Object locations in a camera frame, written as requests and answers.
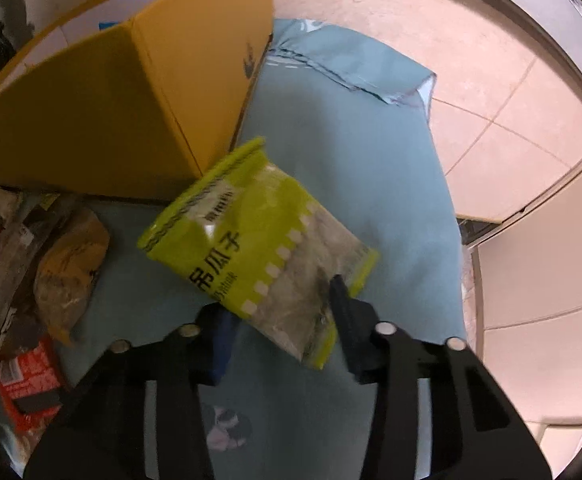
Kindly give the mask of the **yellow-green seed packet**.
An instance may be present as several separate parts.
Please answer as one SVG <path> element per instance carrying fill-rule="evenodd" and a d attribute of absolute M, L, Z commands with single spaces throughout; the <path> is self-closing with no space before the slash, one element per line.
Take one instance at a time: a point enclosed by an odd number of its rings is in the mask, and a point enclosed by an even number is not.
<path fill-rule="evenodd" d="M 379 259 L 270 162 L 262 138 L 176 198 L 138 246 L 315 370 L 336 341 L 330 281 L 357 295 Z"/>

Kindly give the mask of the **red black snack packet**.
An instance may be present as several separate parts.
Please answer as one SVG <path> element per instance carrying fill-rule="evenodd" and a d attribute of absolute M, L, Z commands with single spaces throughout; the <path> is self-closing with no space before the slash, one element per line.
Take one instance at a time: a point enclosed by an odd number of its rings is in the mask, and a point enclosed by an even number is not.
<path fill-rule="evenodd" d="M 48 335 L 33 350 L 0 362 L 0 400 L 17 434 L 46 426 L 67 393 L 68 383 Z"/>

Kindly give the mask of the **clear printed snack bag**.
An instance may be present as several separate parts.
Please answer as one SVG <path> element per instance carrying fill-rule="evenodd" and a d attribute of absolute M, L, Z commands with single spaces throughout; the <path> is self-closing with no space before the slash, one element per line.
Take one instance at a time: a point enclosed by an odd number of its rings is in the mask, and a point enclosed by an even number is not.
<path fill-rule="evenodd" d="M 0 334 L 29 268 L 78 203 L 74 194 L 29 196 L 0 235 Z"/>

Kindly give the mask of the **yellow cardboard box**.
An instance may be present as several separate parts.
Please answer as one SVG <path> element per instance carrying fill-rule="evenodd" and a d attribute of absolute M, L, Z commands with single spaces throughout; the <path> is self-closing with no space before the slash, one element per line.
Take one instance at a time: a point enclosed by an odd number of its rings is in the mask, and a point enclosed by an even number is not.
<path fill-rule="evenodd" d="M 0 73 L 0 184 L 171 200 L 236 143 L 274 0 L 88 0 Z"/>

